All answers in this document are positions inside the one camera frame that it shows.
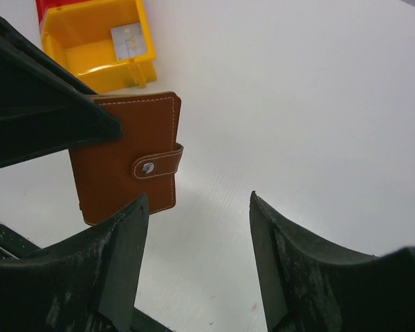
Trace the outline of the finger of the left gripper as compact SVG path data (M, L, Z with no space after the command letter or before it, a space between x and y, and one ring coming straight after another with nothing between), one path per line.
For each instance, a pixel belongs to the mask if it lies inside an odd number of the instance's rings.
M92 95L0 16L0 168L121 138Z

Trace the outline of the brown leather card holder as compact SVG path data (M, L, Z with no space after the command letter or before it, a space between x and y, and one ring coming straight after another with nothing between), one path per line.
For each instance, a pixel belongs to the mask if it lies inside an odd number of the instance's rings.
M94 95L122 125L122 137L69 151L84 222L96 225L142 194L149 213L176 205L175 174L183 155L177 143L181 99L174 92Z

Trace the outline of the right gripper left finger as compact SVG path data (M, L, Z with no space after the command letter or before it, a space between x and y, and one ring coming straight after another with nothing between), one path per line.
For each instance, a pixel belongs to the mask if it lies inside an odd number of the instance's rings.
M0 260L0 331L130 331L148 198L20 259Z

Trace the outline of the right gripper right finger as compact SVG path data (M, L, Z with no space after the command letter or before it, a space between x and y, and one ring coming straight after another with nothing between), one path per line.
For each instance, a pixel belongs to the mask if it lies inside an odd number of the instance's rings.
M415 246L377 257L330 242L250 197L269 331L415 331Z

